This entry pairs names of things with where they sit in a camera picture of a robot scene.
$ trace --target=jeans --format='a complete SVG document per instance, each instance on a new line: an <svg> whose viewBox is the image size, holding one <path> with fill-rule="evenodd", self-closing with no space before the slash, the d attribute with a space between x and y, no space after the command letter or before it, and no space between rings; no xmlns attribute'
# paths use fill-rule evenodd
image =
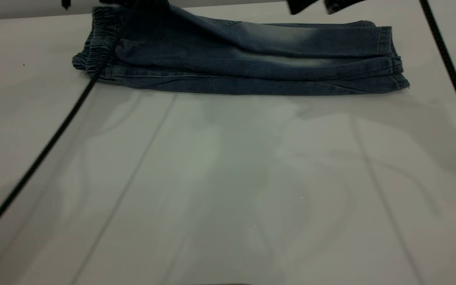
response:
<svg viewBox="0 0 456 285"><path fill-rule="evenodd" d="M340 95L409 87L391 27L255 24L210 19L170 6L142 10L100 80L134 88L222 94ZM129 15L95 7L73 65L93 76Z"/></svg>

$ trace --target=black cable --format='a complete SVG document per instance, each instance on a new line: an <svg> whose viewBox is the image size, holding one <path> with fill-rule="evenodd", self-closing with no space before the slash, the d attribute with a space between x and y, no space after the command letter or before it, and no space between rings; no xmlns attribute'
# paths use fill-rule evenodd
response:
<svg viewBox="0 0 456 285"><path fill-rule="evenodd" d="M423 13L427 18L427 22L429 23L430 30L432 31L432 35L434 36L434 40L436 41L437 48L439 49L439 53L443 59L443 63L445 64L446 70L448 71L448 75L450 77L451 83L456 92L456 70L455 66L453 65L453 61L451 60L450 54L448 49L445 45L445 41L439 31L439 27L434 19L434 14L432 13L432 9L430 8L428 0L420 0L420 4L422 4Z"/></svg>
<svg viewBox="0 0 456 285"><path fill-rule="evenodd" d="M89 92L91 92L92 88L94 87L94 84L96 81L98 81L99 77L101 76L101 72L103 69L105 69L107 63L111 59L112 55L114 54L117 45L119 44L119 41L121 40L122 36L125 34L125 31L127 29L128 23L131 21L133 15L135 14L135 11L139 9L140 7L140 2L142 0L136 0L135 5L130 11L130 14L127 18L127 20L121 25L121 28L119 29L119 32L116 35L116 38L112 42L112 45L110 46L110 49L108 51L108 54L103 58L103 61L98 65L98 69L96 70L96 73L92 76L91 80L85 87L84 91L76 101L75 105L69 112L68 116L66 116L65 120L62 122L62 124L59 126L58 130L54 133L52 138L49 140L49 142L45 145L45 148L43 148L42 152L38 155L36 160L31 164L30 168L26 171L24 176L20 179L20 181L17 183L17 185L14 187L13 190L11 190L11 193L6 197L5 201L0 205L0 218L1 216L8 210L8 208L11 206L15 198L20 194L22 189L26 186L26 184L29 182L29 180L33 177L34 173L38 169L38 167L42 164L42 162L46 159L47 155L49 155L50 151L58 140L61 138L65 130L68 128L69 124L71 121L75 118L75 115L78 113L78 110L82 107L84 104L84 101L87 99L87 96L89 95Z"/></svg>

